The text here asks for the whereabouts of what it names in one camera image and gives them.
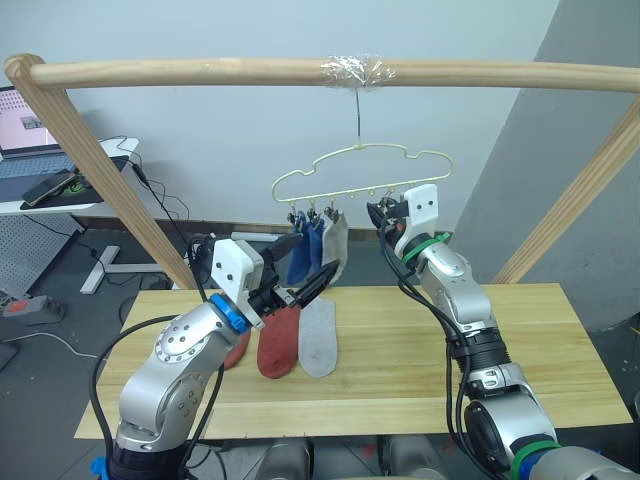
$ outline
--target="wooden frame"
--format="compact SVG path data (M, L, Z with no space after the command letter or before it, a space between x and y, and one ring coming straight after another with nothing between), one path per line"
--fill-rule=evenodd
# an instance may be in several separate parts
M333 60L215 58L45 64L35 55L10 57L5 73L118 217L167 274L194 288L182 256L100 147L65 88L143 85L327 85ZM394 72L384 86L561 88L640 93L640 68L542 62L384 59ZM371 68L366 63L364 69ZM517 283L551 248L640 147L636 99L591 161L533 229L494 282Z

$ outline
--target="gray floor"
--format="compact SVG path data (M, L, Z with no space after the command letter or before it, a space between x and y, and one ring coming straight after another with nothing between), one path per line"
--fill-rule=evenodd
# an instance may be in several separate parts
M100 251L106 245L120 245L117 261L122 263L151 261L130 235L114 231L88 231L79 240ZM100 286L95 295L80 295L79 289L93 265L89 252L71 242L51 268L32 289L33 294L48 294L68 305L65 319L46 327L24 328L0 323L0 338L46 331L67 339L77 350L99 352L120 330L117 310L120 303L138 290L139 277L123 286ZM353 242L350 261L340 280L341 285L390 285L393 277L386 269L375 243ZM111 276L114 282L127 275ZM142 288L149 288L157 278L145 276ZM615 329L592 333L591 338L607 365L626 403L640 385L636 344L640 318L630 319ZM18 343L20 352L0 371L0 477L7 479L93 478L89 464L104 453L97 440L75 440L73 434L87 404L87 382L93 361L72 355L63 345L44 337ZM432 435L455 478L480 478L469 461L452 448L446 435ZM560 441L594 448L624 465L637 469L638 442L634 426L565 429ZM257 462L271 439L228 442L221 453L228 478L252 479ZM314 479L377 475L375 437L340 437L313 439L316 453ZM206 454L199 447L193 464ZM202 480L221 479L220 465L210 455L194 471Z

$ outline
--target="navy sock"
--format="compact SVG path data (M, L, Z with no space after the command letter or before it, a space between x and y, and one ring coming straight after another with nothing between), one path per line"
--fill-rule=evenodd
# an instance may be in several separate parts
M293 233L301 233L303 238L291 253L291 263L287 272L287 283L289 285L300 283L309 273L311 259L309 256L309 229L307 225L309 223L304 212L298 212L296 223L293 226Z
M322 267L322 233L324 232L324 220L319 219L315 226L313 226L311 222L308 222L307 230L309 232L311 272L315 273Z

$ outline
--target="white sock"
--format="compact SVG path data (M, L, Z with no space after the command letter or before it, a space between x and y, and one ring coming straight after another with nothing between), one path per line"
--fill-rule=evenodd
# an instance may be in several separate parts
M324 216L324 232L322 234L322 265L326 265L334 260L340 260L340 265L336 274L331 279L330 284L335 283L344 267L347 265L347 241L349 239L349 225L343 212L340 212L338 221L333 223L331 219Z
M300 312L298 360L314 378L326 377L338 363L336 304L318 297Z

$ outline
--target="green cable tie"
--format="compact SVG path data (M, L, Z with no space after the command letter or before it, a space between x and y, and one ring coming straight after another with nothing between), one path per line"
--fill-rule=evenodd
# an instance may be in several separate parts
M444 242L450 236L451 236L451 234L449 232L445 232L445 233L443 233L441 235L436 235L434 238L430 238L429 240L425 240L420 245L417 245L415 248L413 248L409 253L407 253L402 258L402 263L406 266L407 263L409 263L411 261L411 259L413 257L415 257L416 255L418 255L422 250L424 250L425 248L433 245L434 243Z
M511 464L511 479L520 479L520 467L522 466L522 461L529 455L539 452L540 450L551 450L554 448L560 448L560 445L553 440L540 440L538 442L530 443L526 447L522 447L518 450L515 457L513 457L513 463Z

